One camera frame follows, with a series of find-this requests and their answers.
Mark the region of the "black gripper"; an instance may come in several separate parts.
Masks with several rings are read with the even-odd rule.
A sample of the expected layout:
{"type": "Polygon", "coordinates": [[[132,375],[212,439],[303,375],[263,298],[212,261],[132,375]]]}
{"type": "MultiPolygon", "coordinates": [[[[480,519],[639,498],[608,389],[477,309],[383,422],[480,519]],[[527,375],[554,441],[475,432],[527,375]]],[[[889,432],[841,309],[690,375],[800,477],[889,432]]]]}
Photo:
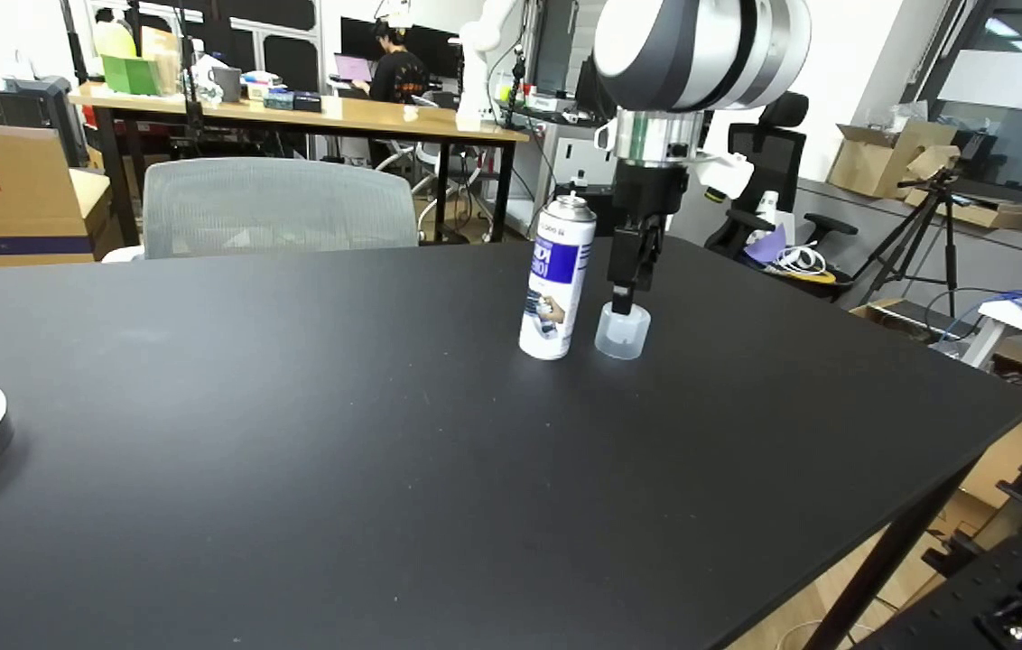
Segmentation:
{"type": "Polygon", "coordinates": [[[631,168],[616,169],[616,239],[610,239],[610,310],[630,314],[651,293],[661,257],[664,221],[683,205],[683,168],[631,168]],[[639,243],[635,281],[630,287],[630,239],[639,243]]]}

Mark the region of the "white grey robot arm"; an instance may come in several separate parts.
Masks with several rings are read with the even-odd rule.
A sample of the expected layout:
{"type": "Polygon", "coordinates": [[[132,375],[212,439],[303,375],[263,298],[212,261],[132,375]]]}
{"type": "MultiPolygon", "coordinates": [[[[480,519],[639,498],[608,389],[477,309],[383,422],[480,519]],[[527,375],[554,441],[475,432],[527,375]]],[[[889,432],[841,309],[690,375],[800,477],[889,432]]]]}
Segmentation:
{"type": "Polygon", "coordinates": [[[610,245],[610,310],[651,287],[664,221],[680,211],[707,117],[764,108],[802,74],[808,0],[608,0],[592,62],[616,103],[610,152],[623,224],[610,245]]]}

